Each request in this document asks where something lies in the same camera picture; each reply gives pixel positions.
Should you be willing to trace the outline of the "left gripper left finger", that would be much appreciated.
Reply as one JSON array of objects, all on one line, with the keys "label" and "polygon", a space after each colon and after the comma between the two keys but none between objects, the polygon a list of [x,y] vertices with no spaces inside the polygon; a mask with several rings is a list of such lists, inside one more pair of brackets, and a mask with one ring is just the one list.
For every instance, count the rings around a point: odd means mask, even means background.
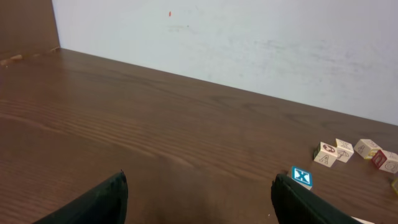
[{"label": "left gripper left finger", "polygon": [[126,220],[127,179],[120,171],[34,224],[120,223]]}]

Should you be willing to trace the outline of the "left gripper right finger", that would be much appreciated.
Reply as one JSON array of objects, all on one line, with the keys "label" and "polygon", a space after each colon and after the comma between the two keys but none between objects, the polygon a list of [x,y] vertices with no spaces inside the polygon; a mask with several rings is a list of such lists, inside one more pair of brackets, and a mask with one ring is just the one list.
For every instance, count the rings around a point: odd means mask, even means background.
[{"label": "left gripper right finger", "polygon": [[272,181],[271,200],[279,223],[360,224],[285,174]]}]

